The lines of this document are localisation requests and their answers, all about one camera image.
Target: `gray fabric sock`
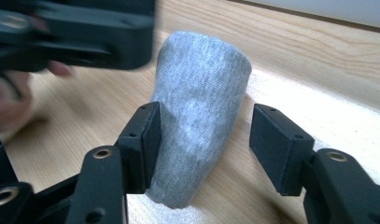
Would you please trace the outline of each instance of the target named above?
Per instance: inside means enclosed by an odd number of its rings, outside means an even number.
[[[159,53],[152,101],[161,103],[162,142],[151,188],[154,202],[189,205],[230,135],[251,64],[211,36],[177,32]]]

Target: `wood grain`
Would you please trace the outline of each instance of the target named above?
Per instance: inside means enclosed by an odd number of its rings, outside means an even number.
[[[253,73],[230,141],[191,206],[172,210],[130,195],[132,223],[306,223],[303,197],[276,194],[248,148],[256,102],[279,108],[317,147],[353,154],[380,184],[380,33],[233,1],[158,6],[155,54],[172,32],[194,31],[235,45]],[[20,180],[42,190],[76,174],[88,150],[113,144],[148,103],[155,66],[34,76],[34,117],[7,142]]]

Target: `black bracket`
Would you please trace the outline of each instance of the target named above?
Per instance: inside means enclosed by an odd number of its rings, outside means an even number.
[[[159,103],[142,105],[115,146],[89,151],[79,175],[37,194],[15,181],[0,144],[0,224],[127,223],[126,194],[149,188],[160,142]]]
[[[342,151],[313,150],[315,140],[267,105],[254,105],[250,147],[276,191],[299,196],[309,223],[380,224],[380,186]]]

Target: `human hand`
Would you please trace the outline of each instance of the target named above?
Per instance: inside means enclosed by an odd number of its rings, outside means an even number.
[[[71,69],[62,63],[50,62],[48,69],[56,76],[72,76]],[[29,73],[8,71],[6,74],[21,92],[21,99],[15,99],[13,88],[0,78],[0,132],[13,130],[24,125],[30,118],[33,99],[28,83]]]

